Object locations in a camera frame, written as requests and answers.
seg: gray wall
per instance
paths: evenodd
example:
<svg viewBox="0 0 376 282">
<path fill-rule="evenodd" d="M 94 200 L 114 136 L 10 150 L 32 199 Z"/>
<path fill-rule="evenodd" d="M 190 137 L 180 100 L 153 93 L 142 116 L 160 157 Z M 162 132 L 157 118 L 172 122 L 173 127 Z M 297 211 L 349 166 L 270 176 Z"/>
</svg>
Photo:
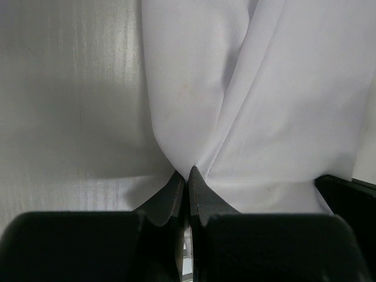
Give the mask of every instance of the gray wall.
<svg viewBox="0 0 376 282">
<path fill-rule="evenodd" d="M 0 2 L 0 234 L 27 210 L 130 210 L 172 174 L 140 1 Z"/>
</svg>

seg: white fabric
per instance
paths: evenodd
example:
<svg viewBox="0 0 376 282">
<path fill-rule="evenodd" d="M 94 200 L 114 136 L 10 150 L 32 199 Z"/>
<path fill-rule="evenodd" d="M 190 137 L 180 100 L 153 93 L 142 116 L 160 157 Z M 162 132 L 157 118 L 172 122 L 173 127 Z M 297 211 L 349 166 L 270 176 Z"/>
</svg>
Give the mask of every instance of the white fabric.
<svg viewBox="0 0 376 282">
<path fill-rule="evenodd" d="M 241 212 L 323 212 L 350 178 L 376 69 L 374 0 L 143 1 L 153 130 Z"/>
<path fill-rule="evenodd" d="M 361 139 L 352 176 L 376 184 L 376 74 L 368 95 Z"/>
</svg>

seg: fabric fold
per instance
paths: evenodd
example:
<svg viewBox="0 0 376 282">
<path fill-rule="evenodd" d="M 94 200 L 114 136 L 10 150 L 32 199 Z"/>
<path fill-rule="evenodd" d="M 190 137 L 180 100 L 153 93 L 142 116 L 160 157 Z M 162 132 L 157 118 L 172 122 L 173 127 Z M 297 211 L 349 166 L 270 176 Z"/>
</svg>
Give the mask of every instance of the fabric fold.
<svg viewBox="0 0 376 282">
<path fill-rule="evenodd" d="M 144 1 L 153 130 L 241 212 L 326 212 L 376 69 L 374 1 Z"/>
</svg>

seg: white cloth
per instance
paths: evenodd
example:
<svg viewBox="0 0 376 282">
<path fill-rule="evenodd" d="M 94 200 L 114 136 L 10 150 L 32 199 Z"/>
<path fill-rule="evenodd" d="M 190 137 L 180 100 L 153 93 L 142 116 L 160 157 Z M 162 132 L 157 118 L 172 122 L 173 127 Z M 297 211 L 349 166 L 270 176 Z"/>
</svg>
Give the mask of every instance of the white cloth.
<svg viewBox="0 0 376 282">
<path fill-rule="evenodd" d="M 241 212 L 323 212 L 350 178 L 376 69 L 374 0 L 148 0 L 153 131 Z"/>
</svg>

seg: black plastic part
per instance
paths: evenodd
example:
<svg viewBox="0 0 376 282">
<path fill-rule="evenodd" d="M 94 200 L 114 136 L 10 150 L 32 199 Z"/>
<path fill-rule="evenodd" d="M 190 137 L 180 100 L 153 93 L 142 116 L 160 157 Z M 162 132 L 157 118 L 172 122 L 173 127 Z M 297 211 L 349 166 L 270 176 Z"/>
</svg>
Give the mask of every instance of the black plastic part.
<svg viewBox="0 0 376 282">
<path fill-rule="evenodd" d="M 376 186 L 330 175 L 316 179 L 315 185 L 333 213 L 354 230 L 368 267 L 376 277 Z"/>
<path fill-rule="evenodd" d="M 239 214 L 195 167 L 189 196 L 194 281 L 371 281 L 355 236 L 339 217 Z"/>
<path fill-rule="evenodd" d="M 135 212 L 18 216 L 0 241 L 0 281 L 180 281 L 183 189 L 175 173 Z"/>
</svg>

